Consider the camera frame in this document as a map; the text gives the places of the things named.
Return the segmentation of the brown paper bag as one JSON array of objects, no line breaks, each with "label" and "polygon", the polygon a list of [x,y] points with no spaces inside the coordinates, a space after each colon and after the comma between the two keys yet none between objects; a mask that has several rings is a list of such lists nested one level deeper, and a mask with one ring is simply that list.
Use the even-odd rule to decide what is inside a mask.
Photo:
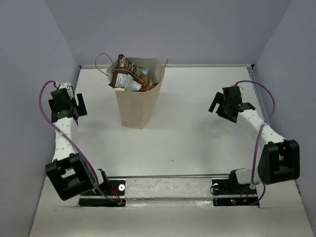
[{"label": "brown paper bag", "polygon": [[[126,91],[125,89],[110,87],[116,94],[121,125],[129,128],[143,129],[151,119],[155,109],[168,60],[163,63],[156,58],[127,58],[140,68],[150,69],[148,77],[156,84],[155,87],[149,91]],[[112,60],[112,64],[105,72],[97,66],[97,62],[94,62],[94,66],[98,71],[107,76],[110,83],[112,80],[112,70],[117,65],[117,61],[118,59],[116,61]]]}]

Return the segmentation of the brown snack bag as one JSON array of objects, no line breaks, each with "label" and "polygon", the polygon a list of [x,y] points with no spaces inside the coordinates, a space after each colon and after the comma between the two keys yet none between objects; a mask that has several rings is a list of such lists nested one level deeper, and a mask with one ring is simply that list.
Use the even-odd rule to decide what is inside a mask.
[{"label": "brown snack bag", "polygon": [[123,54],[118,55],[118,61],[112,70],[112,80],[109,86],[126,91],[149,91],[155,83],[130,59]]}]

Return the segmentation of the light blue cassava chips bag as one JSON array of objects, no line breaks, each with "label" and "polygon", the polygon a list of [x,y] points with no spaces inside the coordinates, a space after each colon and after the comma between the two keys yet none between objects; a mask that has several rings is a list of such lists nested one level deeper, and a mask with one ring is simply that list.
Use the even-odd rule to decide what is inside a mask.
[{"label": "light blue cassava chips bag", "polygon": [[141,78],[148,77],[150,69],[148,69],[148,68],[141,68],[140,70],[141,70]]}]

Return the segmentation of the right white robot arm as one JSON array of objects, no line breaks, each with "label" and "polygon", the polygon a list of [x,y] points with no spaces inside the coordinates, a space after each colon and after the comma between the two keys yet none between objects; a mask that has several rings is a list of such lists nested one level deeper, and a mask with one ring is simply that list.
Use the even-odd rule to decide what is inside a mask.
[{"label": "right white robot arm", "polygon": [[255,141],[251,168],[232,170],[227,179],[213,181],[215,195],[222,190],[238,194],[248,185],[296,180],[300,176],[300,147],[295,140],[277,134],[260,117],[255,107],[242,101],[239,86],[224,87],[218,92],[209,108],[210,112],[238,124]]}]

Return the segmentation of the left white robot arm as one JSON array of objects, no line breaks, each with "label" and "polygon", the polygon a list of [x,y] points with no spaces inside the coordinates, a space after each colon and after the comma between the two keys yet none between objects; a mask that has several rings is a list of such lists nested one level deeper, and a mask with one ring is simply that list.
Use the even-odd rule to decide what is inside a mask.
[{"label": "left white robot arm", "polygon": [[87,115],[81,94],[74,95],[72,86],[61,85],[51,92],[48,101],[55,129],[55,153],[45,172],[61,200],[68,200],[94,190],[104,195],[110,187],[109,179],[102,169],[95,171],[75,145],[78,118]]}]

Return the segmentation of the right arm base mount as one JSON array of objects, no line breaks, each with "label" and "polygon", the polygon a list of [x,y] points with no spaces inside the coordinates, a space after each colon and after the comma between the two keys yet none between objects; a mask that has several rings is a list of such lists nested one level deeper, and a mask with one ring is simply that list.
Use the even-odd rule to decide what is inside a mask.
[{"label": "right arm base mount", "polygon": [[249,184],[231,185],[228,179],[213,179],[210,187],[213,206],[248,206],[258,200],[256,189]]}]

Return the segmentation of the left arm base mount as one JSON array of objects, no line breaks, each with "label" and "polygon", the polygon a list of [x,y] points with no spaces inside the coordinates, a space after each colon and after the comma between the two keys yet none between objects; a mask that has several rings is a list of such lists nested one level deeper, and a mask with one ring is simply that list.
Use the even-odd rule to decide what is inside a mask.
[{"label": "left arm base mount", "polygon": [[99,189],[111,201],[104,197],[98,190],[89,191],[79,197],[81,207],[125,207],[126,179],[109,179],[109,186],[101,184]]}]

